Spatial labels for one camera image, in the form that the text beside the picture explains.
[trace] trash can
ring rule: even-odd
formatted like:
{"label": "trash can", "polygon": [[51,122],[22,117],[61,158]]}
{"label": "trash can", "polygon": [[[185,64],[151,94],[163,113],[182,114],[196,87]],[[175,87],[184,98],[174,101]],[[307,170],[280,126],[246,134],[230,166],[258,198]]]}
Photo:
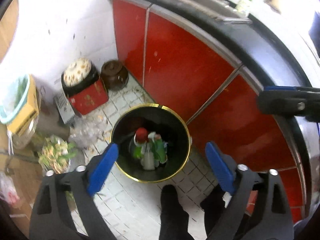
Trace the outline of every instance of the trash can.
{"label": "trash can", "polygon": [[[143,170],[129,153],[135,131],[144,127],[168,142],[167,162],[153,171]],[[116,165],[129,178],[139,182],[161,182],[177,174],[186,164],[191,147],[188,128],[181,117],[166,106],[143,104],[130,108],[114,125],[110,141],[118,144]]]}

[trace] metal grater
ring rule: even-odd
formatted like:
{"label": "metal grater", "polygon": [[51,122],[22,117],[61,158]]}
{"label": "metal grater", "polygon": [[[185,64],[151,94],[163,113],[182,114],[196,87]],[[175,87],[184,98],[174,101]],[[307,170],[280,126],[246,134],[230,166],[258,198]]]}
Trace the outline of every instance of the metal grater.
{"label": "metal grater", "polygon": [[66,124],[73,121],[75,117],[75,112],[73,111],[72,106],[69,103],[63,91],[61,91],[54,97],[54,101],[56,102],[58,111],[63,122]]}

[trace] red cabinet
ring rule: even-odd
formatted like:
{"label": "red cabinet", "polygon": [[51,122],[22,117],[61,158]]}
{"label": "red cabinet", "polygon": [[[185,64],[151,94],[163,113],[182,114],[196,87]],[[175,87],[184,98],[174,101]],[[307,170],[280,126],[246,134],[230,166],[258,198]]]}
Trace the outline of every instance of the red cabinet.
{"label": "red cabinet", "polygon": [[187,121],[234,68],[192,34],[150,13],[144,88]]}
{"label": "red cabinet", "polygon": [[300,176],[298,168],[279,171],[285,192],[287,193],[289,205],[299,207],[303,205]]}
{"label": "red cabinet", "polygon": [[142,84],[146,9],[123,0],[113,0],[118,58]]}
{"label": "red cabinet", "polygon": [[204,152],[205,143],[216,142],[224,154],[254,171],[295,166],[276,121],[261,114],[256,94],[237,76],[189,125],[193,142]]}

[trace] yellow box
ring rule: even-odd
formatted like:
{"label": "yellow box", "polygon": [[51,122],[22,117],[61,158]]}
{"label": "yellow box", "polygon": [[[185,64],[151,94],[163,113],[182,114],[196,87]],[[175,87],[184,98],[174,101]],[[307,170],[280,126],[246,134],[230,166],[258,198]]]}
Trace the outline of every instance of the yellow box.
{"label": "yellow box", "polygon": [[7,129],[19,136],[28,128],[31,120],[38,116],[39,108],[36,95],[36,83],[31,75],[30,87],[27,94],[27,102],[21,108],[17,116],[10,124],[7,124]]}

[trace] gold rim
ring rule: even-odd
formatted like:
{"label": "gold rim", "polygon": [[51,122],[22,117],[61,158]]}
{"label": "gold rim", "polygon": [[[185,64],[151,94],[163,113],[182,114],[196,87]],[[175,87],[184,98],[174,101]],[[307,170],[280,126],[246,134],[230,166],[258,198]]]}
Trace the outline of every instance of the gold rim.
{"label": "gold rim", "polygon": [[[158,107],[159,104],[140,104],[140,105],[137,105],[137,106],[133,106],[131,107],[130,109],[128,109],[127,111],[125,111],[121,116],[120,118],[118,119],[118,121],[115,123],[114,127],[116,127],[116,125],[118,124],[118,122],[121,120],[121,118],[126,115],[127,113],[137,109],[137,108],[141,108],[141,107],[146,107],[146,106],[149,106],[149,107]],[[154,181],[146,181],[146,180],[141,180],[141,179],[137,179],[135,177],[132,177],[131,175],[129,175],[128,173],[126,173],[118,164],[118,162],[116,161],[116,165],[117,167],[119,168],[119,170],[121,170],[128,178],[130,179],[133,179],[134,181],[137,181],[137,182],[142,182],[142,183],[158,183],[158,182],[162,182],[162,181],[165,181],[167,179],[170,179],[172,178],[174,175],[176,175],[179,171],[181,171],[184,167],[184,165],[186,165],[188,159],[189,159],[189,155],[190,155],[190,149],[191,149],[191,139],[190,139],[190,133],[189,133],[189,130],[188,130],[188,127],[186,125],[186,123],[182,120],[182,118],[175,112],[173,111],[172,109],[166,107],[166,106],[162,106],[161,107],[162,109],[168,111],[169,113],[173,114],[175,117],[177,117],[179,119],[179,121],[183,124],[185,130],[186,130],[186,133],[187,133],[187,136],[188,136],[188,153],[187,153],[187,156],[186,156],[186,159],[185,161],[183,162],[183,164],[181,165],[181,167],[172,175],[170,175],[169,177],[165,178],[165,179],[160,179],[160,180],[154,180]],[[114,127],[112,128],[112,131],[111,131],[111,134],[110,134],[110,143],[112,142],[112,134],[113,134],[113,130],[114,130]]]}

